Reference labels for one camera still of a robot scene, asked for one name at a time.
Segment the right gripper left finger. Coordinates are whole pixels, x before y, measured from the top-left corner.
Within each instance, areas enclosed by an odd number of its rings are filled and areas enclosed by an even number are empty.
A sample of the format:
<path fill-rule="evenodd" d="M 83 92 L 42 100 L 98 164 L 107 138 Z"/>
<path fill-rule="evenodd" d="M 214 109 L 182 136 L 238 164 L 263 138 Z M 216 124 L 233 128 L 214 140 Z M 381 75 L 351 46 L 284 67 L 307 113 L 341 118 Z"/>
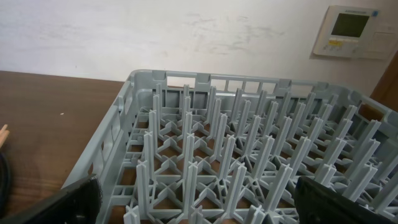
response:
<path fill-rule="evenodd" d="M 102 197 L 101 184 L 97 176 L 91 174 L 30 208 L 1 219 L 1 224 L 93 224 L 100 212 Z"/>

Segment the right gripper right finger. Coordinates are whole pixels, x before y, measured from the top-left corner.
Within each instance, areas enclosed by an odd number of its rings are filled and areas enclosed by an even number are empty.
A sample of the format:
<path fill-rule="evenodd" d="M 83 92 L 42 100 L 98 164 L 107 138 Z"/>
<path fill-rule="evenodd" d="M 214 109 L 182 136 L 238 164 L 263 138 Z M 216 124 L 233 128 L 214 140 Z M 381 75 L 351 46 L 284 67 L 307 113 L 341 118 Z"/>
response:
<path fill-rule="evenodd" d="M 298 178 L 294 205 L 301 224 L 393 224 L 306 176 Z"/>

